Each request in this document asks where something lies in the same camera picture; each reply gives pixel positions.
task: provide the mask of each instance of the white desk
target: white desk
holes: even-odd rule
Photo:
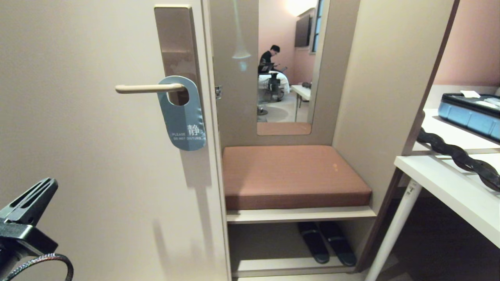
[[[452,125],[438,116],[437,109],[424,109],[422,128],[427,133],[439,135],[445,143],[463,148],[468,154],[500,153],[500,144]],[[418,142],[413,146],[412,155],[436,154],[427,144]]]
[[[303,100],[309,101],[311,99],[311,89],[306,88],[302,85],[292,85],[290,89],[292,92],[296,94],[295,122],[297,122],[297,111],[299,110],[299,96],[302,97]]]
[[[500,153],[470,156],[500,171]],[[398,156],[394,164],[410,176],[411,181],[365,281],[377,279],[422,187],[500,248],[500,192],[487,188],[477,174],[457,167],[450,156]]]

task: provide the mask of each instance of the floor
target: floor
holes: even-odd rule
[[[396,213],[390,204],[376,244]],[[363,281],[356,274],[240,278],[239,281]],[[419,198],[377,281],[499,281],[500,249],[435,197]]]
[[[284,95],[279,102],[266,103],[263,105],[268,114],[259,116],[267,122],[295,122],[296,94],[290,92]],[[308,121],[309,102],[302,102],[297,110],[297,122]]]

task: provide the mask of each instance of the brown cushion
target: brown cushion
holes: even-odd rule
[[[226,147],[228,210],[368,205],[371,189],[327,145]]]

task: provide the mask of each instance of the black slipper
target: black slipper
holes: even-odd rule
[[[316,223],[312,221],[299,222],[298,231],[305,244],[309,248],[312,257],[319,264],[326,264],[330,261],[330,254],[328,253],[327,247],[323,242],[320,234],[320,230]]]
[[[341,228],[334,221],[322,221],[319,223],[319,229],[326,238],[340,262],[348,267],[356,265],[356,256],[349,246],[349,242],[342,233]]]

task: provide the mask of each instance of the white bedding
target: white bedding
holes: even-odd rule
[[[278,71],[269,71],[269,73],[277,73],[277,77],[280,80],[279,87],[283,89],[284,94],[290,93],[290,84],[288,83],[288,78],[285,74]],[[258,88],[266,89],[268,85],[268,81],[271,78],[271,74],[259,74],[258,76]]]

